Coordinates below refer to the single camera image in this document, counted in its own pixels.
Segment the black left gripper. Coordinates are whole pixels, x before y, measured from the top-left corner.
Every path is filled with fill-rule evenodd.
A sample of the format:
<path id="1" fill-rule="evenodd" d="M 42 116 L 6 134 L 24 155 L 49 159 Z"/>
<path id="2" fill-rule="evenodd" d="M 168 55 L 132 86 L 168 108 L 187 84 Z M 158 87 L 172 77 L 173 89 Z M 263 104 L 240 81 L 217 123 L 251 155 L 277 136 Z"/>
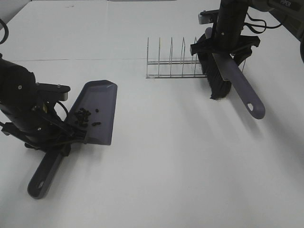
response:
<path id="1" fill-rule="evenodd" d="M 58 116 L 38 112 L 15 116 L 10 122 L 0 123 L 5 135 L 12 135 L 24 142 L 25 146 L 45 153 L 59 153 L 68 156 L 71 145 L 84 143 L 87 131 L 77 128 Z"/>

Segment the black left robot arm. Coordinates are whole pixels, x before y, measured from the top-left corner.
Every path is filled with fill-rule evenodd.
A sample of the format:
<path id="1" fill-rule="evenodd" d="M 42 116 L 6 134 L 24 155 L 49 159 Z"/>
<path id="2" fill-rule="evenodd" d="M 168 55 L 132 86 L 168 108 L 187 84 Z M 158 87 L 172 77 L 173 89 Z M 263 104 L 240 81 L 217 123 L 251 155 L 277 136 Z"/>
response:
<path id="1" fill-rule="evenodd" d="M 2 124 L 2 132 L 20 139 L 27 148 L 57 149 L 67 156 L 71 144 L 86 138 L 85 130 L 63 121 L 55 111 L 70 90 L 66 85 L 37 83 L 34 73 L 1 59 L 0 110 L 10 120 Z"/>

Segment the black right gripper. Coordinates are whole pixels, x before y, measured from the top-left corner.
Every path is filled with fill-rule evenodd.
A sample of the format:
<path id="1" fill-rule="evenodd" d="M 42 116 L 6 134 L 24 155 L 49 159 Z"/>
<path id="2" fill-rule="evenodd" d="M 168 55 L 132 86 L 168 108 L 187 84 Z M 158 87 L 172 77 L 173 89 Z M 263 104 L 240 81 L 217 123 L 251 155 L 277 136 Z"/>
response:
<path id="1" fill-rule="evenodd" d="M 252 54 L 252 46 L 258 47 L 260 39 L 258 36 L 239 36 L 236 43 L 233 42 L 219 42 L 211 36 L 211 34 L 204 33 L 199 40 L 190 45 L 190 53 L 214 53 L 214 54 L 233 54 L 234 57 L 245 56 L 249 57 Z"/>

